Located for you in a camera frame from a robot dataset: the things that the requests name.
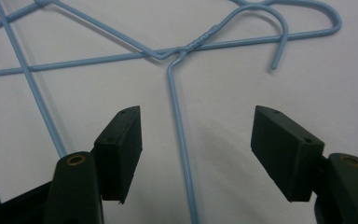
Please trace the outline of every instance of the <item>white surface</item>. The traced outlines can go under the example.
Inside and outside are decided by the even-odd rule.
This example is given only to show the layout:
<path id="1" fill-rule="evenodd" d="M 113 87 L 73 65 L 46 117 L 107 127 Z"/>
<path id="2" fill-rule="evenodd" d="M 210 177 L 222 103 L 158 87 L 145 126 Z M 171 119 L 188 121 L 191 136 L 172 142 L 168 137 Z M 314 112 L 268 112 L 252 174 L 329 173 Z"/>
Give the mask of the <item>white surface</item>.
<path id="1" fill-rule="evenodd" d="M 30 2 L 2 4 L 8 14 Z M 222 0 L 64 2 L 152 49 L 185 45 L 236 8 Z M 251 152 L 256 105 L 281 110 L 321 138 L 325 156 L 358 156 L 358 2 L 325 3 L 340 13 L 341 31 L 289 42 L 277 71 L 269 71 L 276 44 L 195 52 L 175 70 L 201 223 L 316 223 L 313 201 L 288 203 Z M 274 7 L 291 32 L 330 26 L 314 10 Z M 213 41 L 280 32 L 260 15 L 241 14 Z M 56 7 L 11 24 L 32 65 L 131 50 Z M 144 151 L 126 203 L 103 203 L 106 223 L 190 222 L 165 74 L 171 60 L 34 73 L 70 152 L 90 150 L 119 110 L 141 106 Z M 0 29 L 0 69 L 18 66 Z M 1 200 L 48 182 L 57 159 L 25 77 L 0 77 Z"/>

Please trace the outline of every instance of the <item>screw hole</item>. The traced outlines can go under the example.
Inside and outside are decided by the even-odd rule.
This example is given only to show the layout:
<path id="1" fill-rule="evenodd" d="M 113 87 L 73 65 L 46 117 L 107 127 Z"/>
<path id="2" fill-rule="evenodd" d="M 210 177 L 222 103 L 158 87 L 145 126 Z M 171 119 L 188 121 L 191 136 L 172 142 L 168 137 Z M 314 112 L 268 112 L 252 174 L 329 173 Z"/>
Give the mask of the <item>screw hole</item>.
<path id="1" fill-rule="evenodd" d="M 68 165 L 78 165 L 78 164 L 80 164 L 80 163 L 83 163 L 83 161 L 85 161 L 85 160 L 86 160 L 86 157 L 85 157 L 85 156 L 83 156 L 83 155 L 75 155 L 75 156 L 69 158 L 69 159 L 66 161 L 66 163 L 67 163 Z"/>
<path id="2" fill-rule="evenodd" d="M 339 157 L 343 162 L 347 163 L 348 165 L 358 167 L 358 159 L 350 156 L 340 156 Z"/>

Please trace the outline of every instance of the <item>wire hanger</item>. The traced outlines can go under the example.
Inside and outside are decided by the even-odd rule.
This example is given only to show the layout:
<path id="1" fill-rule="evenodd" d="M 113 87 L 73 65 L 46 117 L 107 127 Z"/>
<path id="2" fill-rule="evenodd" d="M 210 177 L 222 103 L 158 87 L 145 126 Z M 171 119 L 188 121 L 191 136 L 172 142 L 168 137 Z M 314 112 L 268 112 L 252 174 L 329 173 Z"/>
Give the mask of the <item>wire hanger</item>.
<path id="1" fill-rule="evenodd" d="M 59 0 L 35 0 L 34 3 L 23 7 L 10 15 L 6 15 L 2 6 L 0 5 L 0 27 L 4 26 L 7 36 L 13 46 L 13 49 L 18 57 L 21 67 L 18 68 L 10 68 L 10 69 L 3 69 L 0 70 L 0 76 L 7 76 L 13 74 L 21 74 L 23 73 L 28 81 L 28 84 L 31 88 L 31 91 L 34 95 L 40 113 L 46 126 L 48 128 L 48 132 L 51 136 L 51 139 L 54 143 L 54 146 L 57 149 L 57 152 L 60 157 L 63 157 L 67 154 L 60 136 L 58 135 L 56 128 L 53 124 L 51 116 L 47 110 L 46 104 L 41 97 L 40 91 L 37 88 L 37 85 L 34 82 L 34 78 L 32 72 L 38 71 L 47 71 L 52 69 L 61 69 L 61 68 L 68 68 L 68 67 L 76 67 L 76 66 L 83 66 L 83 65 L 90 65 L 96 63 L 111 63 L 117 61 L 124 61 L 124 60 L 131 60 L 131 59 L 139 59 L 145 57 L 152 57 L 157 60 L 165 60 L 174 54 L 178 55 L 177 59 L 171 62 L 167 69 L 167 75 L 169 80 L 169 87 L 171 91 L 172 97 L 172 106 L 173 106 L 173 113 L 176 122 L 176 129 L 177 135 L 179 139 L 179 144 L 181 148 L 181 156 L 182 156 L 182 163 L 184 165 L 184 172 L 185 172 L 185 180 L 186 180 L 186 191 L 187 191 L 187 198 L 188 198 L 188 205 L 190 209 L 190 216 L 191 222 L 193 224 L 199 223 L 198 218 L 198 211 L 197 211 L 197 204 L 195 200 L 195 194 L 193 189 L 192 177 L 191 177 L 191 169 L 188 161 L 188 154 L 187 154 L 187 146 L 186 146 L 186 139 L 185 139 L 185 132 L 182 122 L 182 117 L 180 113 L 180 105 L 178 96 L 176 93 L 175 82 L 173 78 L 173 70 L 175 66 L 181 63 L 185 57 L 193 52 L 199 50 L 208 50 L 208 49 L 223 49 L 223 48 L 232 48 L 238 46 L 248 46 L 248 45 L 256 45 L 256 44 L 266 44 L 272 42 L 279 42 L 279 47 L 275 53 L 274 60 L 271 65 L 271 69 L 276 69 L 283 53 L 283 49 L 285 44 L 289 40 L 298 40 L 298 39 L 306 39 L 306 38 L 314 38 L 326 35 L 332 35 L 336 33 L 342 26 L 341 18 L 339 14 L 329 5 L 313 1 L 313 0 L 264 0 L 262 2 L 253 3 L 248 2 L 246 0 L 230 0 L 237 4 L 239 7 L 234 9 L 227 17 L 225 17 L 220 23 L 212 26 L 210 30 L 206 33 L 201 35 L 200 37 L 196 38 L 191 43 L 182 46 L 182 47 L 175 47 L 171 49 L 150 49 L 149 47 L 143 45 L 142 43 L 136 41 L 135 39 L 130 38 L 127 35 L 122 34 L 120 31 L 100 22 L 92 17 L 88 16 L 87 14 L 70 7 Z M 87 21 L 94 26 L 106 31 L 110 35 L 115 36 L 116 38 L 124 41 L 125 43 L 137 48 L 140 50 L 139 52 L 133 53 L 126 53 L 126 54 L 118 54 L 118 55 L 111 55 L 105 57 L 96 57 L 96 58 L 89 58 L 83 60 L 74 60 L 74 61 L 67 61 L 67 62 L 60 62 L 60 63 L 47 63 L 47 64 L 39 64 L 39 65 L 29 65 L 25 61 L 25 57 L 21 48 L 18 44 L 16 36 L 13 34 L 13 31 L 9 25 L 10 22 L 20 19 L 23 16 L 28 15 L 31 12 L 38 10 L 41 7 L 46 5 L 53 4 L 57 7 L 60 7 L 79 18 Z M 289 34 L 289 28 L 286 20 L 281 15 L 279 11 L 272 8 L 271 5 L 280 4 L 280 5 L 292 5 L 292 6 L 299 6 L 299 7 L 310 7 L 314 8 L 318 11 L 324 13 L 333 23 L 333 26 L 328 29 L 322 29 L 317 31 L 307 31 L 307 32 L 300 32 L 300 33 L 293 33 Z M 256 38 L 245 38 L 239 40 L 231 40 L 231 41 L 222 41 L 217 43 L 205 43 L 209 38 L 213 35 L 217 34 L 224 26 L 226 26 L 236 15 L 249 10 L 262 10 L 266 11 L 270 15 L 274 16 L 278 22 L 281 24 L 282 27 L 282 34 L 281 35 L 270 35 L 270 36 L 262 36 Z"/>

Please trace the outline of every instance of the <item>blue wire hanger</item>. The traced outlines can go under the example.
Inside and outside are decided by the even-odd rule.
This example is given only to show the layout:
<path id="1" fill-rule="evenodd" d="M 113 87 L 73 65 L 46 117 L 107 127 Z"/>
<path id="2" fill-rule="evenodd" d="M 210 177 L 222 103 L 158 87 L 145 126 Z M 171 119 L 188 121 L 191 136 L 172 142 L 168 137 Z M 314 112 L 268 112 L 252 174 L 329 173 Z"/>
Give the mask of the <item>blue wire hanger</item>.
<path id="1" fill-rule="evenodd" d="M 0 70 L 0 76 L 7 76 L 13 74 L 21 74 L 23 73 L 28 81 L 28 84 L 31 88 L 31 91 L 34 95 L 38 108 L 42 114 L 42 118 L 47 125 L 48 132 L 51 136 L 51 139 L 54 143 L 54 146 L 57 149 L 60 157 L 63 157 L 67 154 L 65 148 L 63 147 L 62 140 L 58 135 L 54 123 L 51 119 L 51 116 L 47 110 L 46 104 L 41 97 L 40 91 L 37 88 L 37 85 L 34 82 L 34 78 L 32 72 L 38 71 L 47 71 L 52 69 L 60 69 L 60 68 L 68 68 L 68 67 L 76 67 L 82 65 L 89 65 L 89 64 L 96 64 L 96 63 L 111 63 L 117 61 L 124 61 L 124 60 L 131 60 L 131 59 L 139 59 L 145 57 L 152 57 L 157 60 L 165 60 L 171 56 L 178 55 L 177 59 L 170 63 L 167 69 L 169 86 L 171 91 L 172 97 L 172 106 L 173 112 L 176 122 L 176 129 L 178 134 L 178 139 L 181 148 L 181 156 L 182 156 L 182 163 L 184 165 L 185 171 L 185 179 L 186 179 L 186 191 L 187 191 L 187 198 L 188 198 L 188 205 L 190 209 L 190 216 L 191 222 L 193 224 L 199 223 L 198 218 L 198 211 L 197 211 L 197 204 L 195 200 L 195 194 L 193 189 L 192 177 L 191 177 L 191 169 L 188 161 L 187 155 L 187 146 L 186 146 L 186 139 L 185 139 L 185 132 L 182 122 L 182 117 L 180 113 L 180 106 L 179 100 L 176 93 L 175 82 L 173 78 L 173 69 L 174 67 L 182 62 L 185 57 L 191 53 L 192 51 L 199 51 L 199 50 L 208 50 L 208 49 L 223 49 L 223 48 L 232 48 L 238 46 L 248 46 L 248 45 L 256 45 L 256 44 L 266 44 L 272 42 L 279 42 L 279 47 L 275 53 L 274 60 L 271 65 L 271 69 L 276 69 L 283 53 L 283 49 L 285 44 L 288 40 L 298 40 L 298 39 L 306 39 L 306 38 L 314 38 L 326 35 L 332 35 L 336 33 L 342 25 L 341 18 L 339 17 L 338 13 L 329 5 L 313 1 L 313 0 L 265 0 L 258 3 L 248 2 L 246 0 L 230 0 L 237 4 L 239 7 L 234 9 L 227 17 L 225 17 L 220 23 L 214 25 L 210 30 L 206 33 L 201 35 L 200 37 L 196 38 L 191 43 L 182 46 L 182 47 L 175 47 L 171 49 L 157 49 L 153 50 L 148 48 L 147 46 L 143 45 L 142 43 L 130 38 L 127 35 L 122 34 L 118 30 L 100 22 L 92 17 L 86 15 L 85 13 L 66 5 L 65 3 L 59 0 L 35 0 L 34 3 L 19 9 L 18 11 L 7 15 L 5 14 L 4 10 L 0 5 L 0 27 L 4 26 L 7 36 L 13 46 L 13 49 L 18 57 L 21 67 L 19 68 L 10 68 L 10 69 L 3 69 Z M 126 53 L 126 54 L 119 54 L 119 55 L 111 55 L 106 57 L 96 57 L 96 58 L 89 58 L 83 60 L 74 60 L 68 62 L 60 62 L 60 63 L 48 63 L 48 64 L 40 64 L 40 65 L 28 65 L 25 61 L 24 54 L 21 51 L 21 48 L 18 44 L 16 36 L 14 35 L 9 23 L 19 18 L 28 15 L 29 13 L 38 10 L 41 7 L 46 5 L 53 4 L 57 7 L 60 7 L 79 18 L 93 24 L 96 27 L 106 31 L 110 35 L 115 36 L 116 38 L 124 41 L 130 46 L 133 46 L 140 50 L 139 52 L 133 53 Z M 292 6 L 299 6 L 299 7 L 310 7 L 314 8 L 318 11 L 324 13 L 333 23 L 333 26 L 328 29 L 322 29 L 317 31 L 308 31 L 308 32 L 301 32 L 301 33 L 294 33 L 289 34 L 289 28 L 286 20 L 281 15 L 279 11 L 272 8 L 271 5 L 280 4 L 280 5 L 292 5 Z M 281 35 L 270 35 L 270 36 L 263 36 L 263 37 L 256 37 L 256 38 L 247 38 L 247 39 L 239 39 L 239 40 L 232 40 L 232 41 L 223 41 L 217 43 L 206 43 L 206 41 L 211 38 L 213 35 L 217 34 L 224 26 L 226 26 L 236 15 L 249 10 L 262 10 L 266 11 L 267 13 L 274 16 L 278 22 L 281 24 L 282 27 L 282 34 Z"/>

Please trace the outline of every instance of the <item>straight wire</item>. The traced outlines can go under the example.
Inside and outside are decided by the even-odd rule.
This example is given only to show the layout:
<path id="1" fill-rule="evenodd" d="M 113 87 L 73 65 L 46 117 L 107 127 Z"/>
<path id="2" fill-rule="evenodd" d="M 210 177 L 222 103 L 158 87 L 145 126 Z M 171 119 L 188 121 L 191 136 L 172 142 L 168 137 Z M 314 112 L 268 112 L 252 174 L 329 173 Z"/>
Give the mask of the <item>straight wire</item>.
<path id="1" fill-rule="evenodd" d="M 180 105 L 179 105 L 179 99 L 176 92 L 176 86 L 175 81 L 173 78 L 173 69 L 176 65 L 178 65 L 181 61 L 185 59 L 188 53 L 190 53 L 192 50 L 196 49 L 198 46 L 203 44 L 205 41 L 207 41 L 209 38 L 211 38 L 213 35 L 217 34 L 225 25 L 227 25 L 236 15 L 239 13 L 245 11 L 245 10 L 252 10 L 252 9 L 260 9 L 267 11 L 271 15 L 273 15 L 282 26 L 282 38 L 280 45 L 278 47 L 278 50 L 276 52 L 275 59 L 272 63 L 272 69 L 275 69 L 278 65 L 279 59 L 281 58 L 284 45 L 287 41 L 288 36 L 288 25 L 284 19 L 284 17 L 275 9 L 271 7 L 265 7 L 261 5 L 251 5 L 251 6 L 242 6 L 237 9 L 235 9 L 233 12 L 231 12 L 222 22 L 219 24 L 216 24 L 213 26 L 208 32 L 201 35 L 199 38 L 192 41 L 190 44 L 186 45 L 182 48 L 181 53 L 177 60 L 170 63 L 167 69 L 167 75 L 169 80 L 169 86 L 171 91 L 171 97 L 172 97 L 172 107 L 173 107 L 173 113 L 175 117 L 175 123 L 176 123 L 176 131 L 178 135 L 179 140 L 179 146 L 181 149 L 181 156 L 182 156 L 182 164 L 184 168 L 185 173 L 185 181 L 186 181 L 186 192 L 187 192 L 187 201 L 188 206 L 190 209 L 190 215 L 191 215 L 191 223 L 198 224 L 199 223 L 199 216 L 197 211 L 197 203 L 194 193 L 194 187 L 193 187 L 193 181 L 192 181 L 192 175 L 191 175 L 191 168 L 190 168 L 190 161 L 188 158 L 188 152 L 187 152 L 187 143 L 186 143 L 186 137 L 185 137 L 185 131 L 184 131 L 184 125 L 182 122 L 182 115 L 180 112 Z"/>
<path id="2" fill-rule="evenodd" d="M 28 68 L 28 64 L 25 61 L 25 57 L 22 54 L 21 48 L 19 46 L 19 43 L 16 39 L 16 36 L 14 36 L 13 31 L 11 30 L 11 27 L 9 26 L 7 22 L 7 18 L 5 16 L 5 12 L 2 9 L 2 6 L 0 4 L 0 19 L 5 27 L 5 30 L 7 32 L 7 36 L 10 40 L 11 45 L 13 46 L 14 51 L 16 52 L 16 56 L 19 59 L 21 69 L 27 78 L 28 84 L 31 88 L 32 94 L 34 95 L 34 99 L 36 100 L 36 104 L 39 107 L 40 113 L 42 114 L 42 118 L 46 123 L 46 126 L 48 127 L 48 132 L 50 133 L 51 139 L 54 143 L 54 146 L 57 148 L 57 152 L 60 157 L 63 157 L 66 155 L 65 149 L 63 147 L 62 141 L 54 127 L 54 124 L 51 120 L 50 114 L 48 113 L 48 109 L 46 108 L 45 103 L 43 102 L 43 98 L 39 92 L 39 89 L 36 86 L 36 83 L 34 82 L 34 78 Z"/>
<path id="3" fill-rule="evenodd" d="M 32 3 L 26 7 L 23 7 L 22 9 L 19 9 L 18 11 L 8 15 L 6 18 L 7 18 L 7 21 L 8 22 L 11 22 L 11 21 L 15 21 L 23 16 L 26 16 L 28 15 L 29 13 L 31 12 L 34 12 L 36 10 L 38 10 L 40 8 L 40 6 L 36 3 Z"/>

